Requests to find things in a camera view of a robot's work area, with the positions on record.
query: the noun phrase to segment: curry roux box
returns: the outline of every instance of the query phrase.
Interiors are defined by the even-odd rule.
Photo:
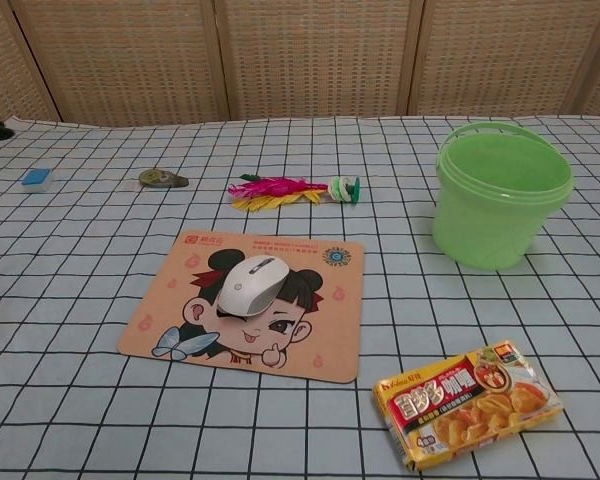
[[[449,461],[563,410],[509,341],[386,378],[373,391],[411,470]]]

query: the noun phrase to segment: computer mouse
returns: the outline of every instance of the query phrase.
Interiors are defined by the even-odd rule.
[[[253,317],[273,303],[289,274],[289,266],[272,255],[244,259],[231,269],[220,294],[218,308],[237,317]]]

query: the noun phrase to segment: blue butterfly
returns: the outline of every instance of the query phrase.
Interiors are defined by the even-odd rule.
[[[180,331],[177,327],[171,327],[169,330],[162,334],[158,344],[155,346],[151,353],[154,357],[162,357],[167,353],[171,353],[171,360],[181,362],[189,355],[201,352],[213,342],[215,342],[219,333],[205,333],[184,342],[180,341]]]

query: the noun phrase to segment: green bucket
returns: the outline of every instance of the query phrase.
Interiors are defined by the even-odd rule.
[[[465,125],[440,147],[438,248],[483,270],[514,266],[573,190],[565,158],[535,133],[499,122]]]

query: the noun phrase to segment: cartoon mouse pad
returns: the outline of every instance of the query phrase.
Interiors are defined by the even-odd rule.
[[[262,314],[219,311],[229,271],[269,254],[290,268]],[[364,248],[350,242],[187,231],[124,330],[132,356],[337,383],[358,373]]]

